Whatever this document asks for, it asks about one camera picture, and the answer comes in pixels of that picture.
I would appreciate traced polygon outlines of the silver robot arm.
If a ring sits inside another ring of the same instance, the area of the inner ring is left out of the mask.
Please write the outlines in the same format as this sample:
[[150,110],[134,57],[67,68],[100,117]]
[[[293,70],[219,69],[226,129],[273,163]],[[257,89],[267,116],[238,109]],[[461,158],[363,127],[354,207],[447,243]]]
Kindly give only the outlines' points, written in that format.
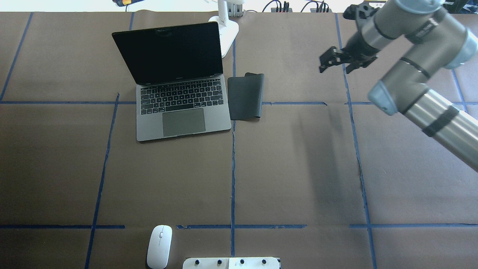
[[412,47],[368,93],[387,115],[403,114],[428,137],[477,170],[477,120],[432,90],[427,81],[441,68],[454,69],[477,53],[477,37],[453,18],[442,0],[388,0],[383,7],[350,5],[343,17],[357,32],[346,46],[319,57],[319,71],[346,64],[347,73],[368,67],[400,36]]

